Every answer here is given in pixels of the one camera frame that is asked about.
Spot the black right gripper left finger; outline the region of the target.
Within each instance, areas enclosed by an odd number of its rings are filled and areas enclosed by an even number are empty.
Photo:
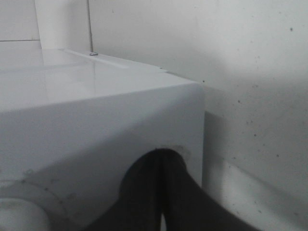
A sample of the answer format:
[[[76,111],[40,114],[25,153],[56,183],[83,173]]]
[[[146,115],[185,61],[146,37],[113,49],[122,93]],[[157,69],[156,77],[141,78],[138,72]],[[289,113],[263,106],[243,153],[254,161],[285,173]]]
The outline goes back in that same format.
[[[85,231],[158,231],[161,226],[159,150],[140,157],[122,179],[117,201]]]

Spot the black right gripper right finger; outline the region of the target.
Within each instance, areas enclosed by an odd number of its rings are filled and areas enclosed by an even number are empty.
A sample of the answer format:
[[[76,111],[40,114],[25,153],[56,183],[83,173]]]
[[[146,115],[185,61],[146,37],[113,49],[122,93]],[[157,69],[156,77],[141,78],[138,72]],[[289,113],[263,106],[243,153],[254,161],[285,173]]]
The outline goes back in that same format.
[[[158,149],[165,181],[164,215],[169,231],[254,231],[255,227],[209,197],[187,171],[182,156]]]

